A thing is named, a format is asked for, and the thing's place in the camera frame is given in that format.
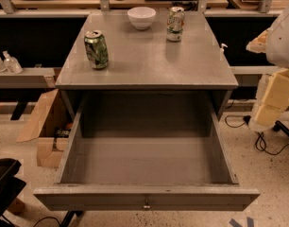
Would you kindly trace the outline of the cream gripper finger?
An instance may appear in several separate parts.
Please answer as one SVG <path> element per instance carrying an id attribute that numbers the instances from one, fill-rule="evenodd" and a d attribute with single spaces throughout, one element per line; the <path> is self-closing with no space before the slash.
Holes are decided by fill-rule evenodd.
<path id="1" fill-rule="evenodd" d="M 289 107 L 289 69 L 263 75 L 253 108 L 254 127 L 272 127 Z"/>
<path id="2" fill-rule="evenodd" d="M 268 35 L 269 29 L 266 29 L 259 36 L 247 44 L 246 50 L 257 54 L 266 53 Z"/>

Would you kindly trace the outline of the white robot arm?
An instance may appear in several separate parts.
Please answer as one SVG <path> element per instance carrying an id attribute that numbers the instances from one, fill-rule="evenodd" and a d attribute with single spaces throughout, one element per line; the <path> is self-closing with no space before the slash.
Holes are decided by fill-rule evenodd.
<path id="1" fill-rule="evenodd" d="M 289 107 L 289 5 L 273 24 L 253 41 L 246 50 L 264 53 L 268 62 L 280 68 L 259 81 L 249 126 L 253 131 L 270 129 Z"/>

